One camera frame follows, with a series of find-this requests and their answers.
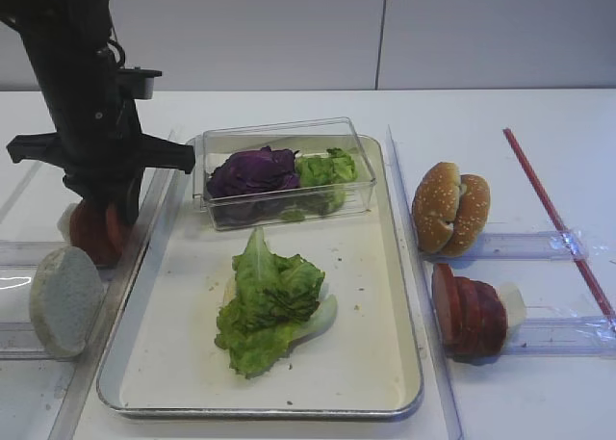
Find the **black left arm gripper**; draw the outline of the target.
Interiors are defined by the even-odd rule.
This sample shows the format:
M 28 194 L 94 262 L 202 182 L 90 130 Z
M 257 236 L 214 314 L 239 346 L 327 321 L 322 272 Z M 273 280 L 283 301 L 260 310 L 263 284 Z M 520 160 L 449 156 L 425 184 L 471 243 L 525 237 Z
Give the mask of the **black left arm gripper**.
M 81 196 L 70 212 L 89 205 L 104 214 L 111 202 L 132 226 L 139 216 L 146 168 L 194 168 L 194 151 L 143 133 L 135 101 L 149 99 L 160 70 L 122 68 L 112 73 L 35 71 L 55 131 L 17 135 L 7 145 L 15 163 L 41 161 L 62 168 L 64 186 Z

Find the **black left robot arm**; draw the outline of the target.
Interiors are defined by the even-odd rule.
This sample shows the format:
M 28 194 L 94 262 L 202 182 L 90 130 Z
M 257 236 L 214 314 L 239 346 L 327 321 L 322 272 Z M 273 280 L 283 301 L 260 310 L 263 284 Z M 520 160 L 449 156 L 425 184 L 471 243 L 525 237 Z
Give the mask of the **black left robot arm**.
M 64 185 L 126 224 L 137 220 L 146 168 L 191 173 L 193 148 L 143 133 L 136 102 L 160 71 L 125 67 L 110 0 L 1 0 L 1 20 L 23 43 L 52 118 L 52 133 L 18 135 L 19 163 L 62 168 Z

